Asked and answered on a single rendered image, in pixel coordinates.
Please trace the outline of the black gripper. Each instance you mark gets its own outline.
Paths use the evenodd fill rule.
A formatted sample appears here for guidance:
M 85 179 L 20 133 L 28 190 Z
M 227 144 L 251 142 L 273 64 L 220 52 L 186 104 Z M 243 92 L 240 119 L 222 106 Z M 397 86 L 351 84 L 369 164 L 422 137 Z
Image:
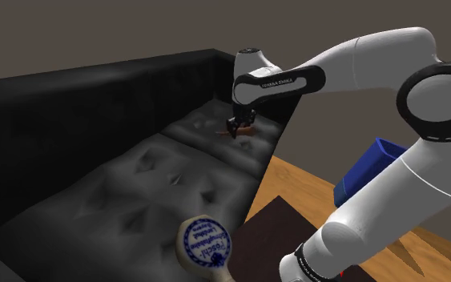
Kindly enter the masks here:
M 241 127 L 250 127 L 256 119 L 256 111 L 248 107 L 236 107 L 234 109 L 234 119 L 228 119 L 226 126 L 230 136 L 235 139 L 237 131 Z

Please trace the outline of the brown flat stick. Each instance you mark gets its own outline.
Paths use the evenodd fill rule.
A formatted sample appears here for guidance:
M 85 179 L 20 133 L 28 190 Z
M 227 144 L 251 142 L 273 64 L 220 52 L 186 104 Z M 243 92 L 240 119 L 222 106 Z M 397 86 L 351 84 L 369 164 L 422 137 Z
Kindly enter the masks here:
M 254 135 L 256 133 L 256 129 L 254 127 L 240 127 L 236 130 L 236 137 L 240 135 Z M 232 134 L 229 131 L 217 131 L 217 135 L 225 135 L 231 136 Z

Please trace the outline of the cream paddle with blue print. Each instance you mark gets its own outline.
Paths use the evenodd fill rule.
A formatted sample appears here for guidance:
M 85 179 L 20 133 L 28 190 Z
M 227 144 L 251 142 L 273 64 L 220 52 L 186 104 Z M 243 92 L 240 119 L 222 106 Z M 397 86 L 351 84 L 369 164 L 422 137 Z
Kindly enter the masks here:
M 209 282 L 236 282 L 228 269 L 232 238 L 221 223 L 208 215 L 196 216 L 180 224 L 175 254 L 187 272 Z

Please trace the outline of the blue open bin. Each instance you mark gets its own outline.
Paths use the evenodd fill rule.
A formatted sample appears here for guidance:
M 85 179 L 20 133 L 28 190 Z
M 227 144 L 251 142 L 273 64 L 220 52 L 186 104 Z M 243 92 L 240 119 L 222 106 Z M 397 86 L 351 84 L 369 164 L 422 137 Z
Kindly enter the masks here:
M 334 205 L 340 207 L 404 152 L 405 147 L 376 137 L 367 151 L 333 188 Z

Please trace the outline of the black tufted sofa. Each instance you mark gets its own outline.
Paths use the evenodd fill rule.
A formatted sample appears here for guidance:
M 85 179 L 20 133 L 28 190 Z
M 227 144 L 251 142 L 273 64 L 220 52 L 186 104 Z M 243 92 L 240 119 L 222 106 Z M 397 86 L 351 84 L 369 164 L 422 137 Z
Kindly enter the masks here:
M 0 282 L 206 282 L 180 224 L 243 224 L 299 102 L 232 138 L 232 73 L 210 49 L 0 79 Z

